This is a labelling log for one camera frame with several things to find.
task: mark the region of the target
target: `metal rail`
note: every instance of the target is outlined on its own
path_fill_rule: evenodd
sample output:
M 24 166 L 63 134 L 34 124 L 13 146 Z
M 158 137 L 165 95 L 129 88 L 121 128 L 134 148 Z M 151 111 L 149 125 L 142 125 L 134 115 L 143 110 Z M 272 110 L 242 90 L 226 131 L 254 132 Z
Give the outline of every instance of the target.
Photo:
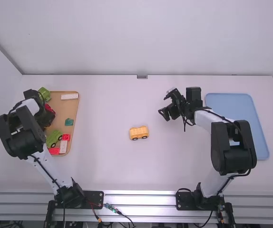
M 115 205 L 134 222 L 205 222 L 209 211 L 178 211 L 174 191 L 104 191 L 104 202 Z M 44 220 L 52 193 L 0 193 L 0 220 Z M 273 224 L 273 195 L 225 195 L 231 202 L 237 223 Z M 62 220 L 56 209 L 54 220 Z M 127 222 L 108 209 L 96 213 L 105 222 Z M 67 221 L 96 221 L 89 209 L 66 209 Z M 213 214 L 209 221 L 217 223 Z

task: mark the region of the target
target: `white tabletop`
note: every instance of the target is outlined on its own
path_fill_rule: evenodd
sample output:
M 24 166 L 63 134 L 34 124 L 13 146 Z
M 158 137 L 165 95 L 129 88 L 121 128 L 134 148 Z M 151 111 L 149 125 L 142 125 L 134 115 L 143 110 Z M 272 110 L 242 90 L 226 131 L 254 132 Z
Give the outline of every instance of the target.
M 194 189 L 212 169 L 210 135 L 181 118 L 166 122 L 158 109 L 167 106 L 166 91 L 182 94 L 189 86 L 207 93 L 248 93 L 256 107 L 270 151 L 248 177 L 228 191 L 273 191 L 273 78 L 271 76 L 24 76 L 13 103 L 27 89 L 76 90 L 80 94 L 71 150 L 55 157 L 60 171 L 83 189 Z M 147 125 L 149 138 L 131 141 L 130 127 Z M 0 142 L 0 191 L 51 191 L 28 163 L 10 157 Z

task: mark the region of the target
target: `wooden tray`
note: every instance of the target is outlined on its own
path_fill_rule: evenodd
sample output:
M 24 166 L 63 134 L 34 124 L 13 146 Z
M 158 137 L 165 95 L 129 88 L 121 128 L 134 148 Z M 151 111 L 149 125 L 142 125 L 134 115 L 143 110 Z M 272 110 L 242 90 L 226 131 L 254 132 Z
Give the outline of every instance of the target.
M 45 130 L 46 136 L 50 135 L 54 130 L 59 130 L 63 134 L 70 134 L 70 140 L 67 144 L 66 153 L 59 154 L 56 156 L 66 155 L 70 151 L 71 142 L 73 139 L 73 130 L 74 125 L 76 123 L 76 114 L 78 112 L 78 99 L 74 100 L 61 100 L 60 97 L 62 94 L 78 94 L 76 91 L 50 91 L 51 92 L 51 100 L 47 102 L 48 105 L 56 112 L 55 119 L 53 120 L 50 127 L 47 127 Z M 73 119 L 73 126 L 65 126 L 66 119 Z M 56 143 L 55 148 L 60 147 L 60 141 Z

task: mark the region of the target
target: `red lego brick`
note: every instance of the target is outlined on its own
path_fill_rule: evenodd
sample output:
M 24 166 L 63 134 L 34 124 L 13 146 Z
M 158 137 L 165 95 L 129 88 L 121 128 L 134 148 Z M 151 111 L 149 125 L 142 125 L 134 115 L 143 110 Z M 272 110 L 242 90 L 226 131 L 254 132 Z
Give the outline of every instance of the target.
M 46 108 L 46 110 L 48 110 L 48 111 L 50 111 L 50 112 L 56 114 L 55 111 L 54 111 L 54 110 L 50 107 L 50 105 L 48 105 L 47 103 L 45 103 L 45 108 Z
M 59 155 L 60 148 L 49 148 L 49 152 L 52 155 Z
M 70 135 L 69 134 L 63 134 L 62 135 L 62 140 L 63 141 L 70 141 Z

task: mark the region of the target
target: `blue tray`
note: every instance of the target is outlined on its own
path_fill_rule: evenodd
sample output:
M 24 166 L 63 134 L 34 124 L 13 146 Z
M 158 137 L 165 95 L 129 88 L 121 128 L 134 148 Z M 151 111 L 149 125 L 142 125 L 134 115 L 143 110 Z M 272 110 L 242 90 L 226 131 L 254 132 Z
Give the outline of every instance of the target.
M 269 150 L 258 119 L 253 99 L 248 94 L 207 94 L 206 106 L 214 112 L 233 120 L 247 120 L 250 123 L 258 160 L 269 158 Z

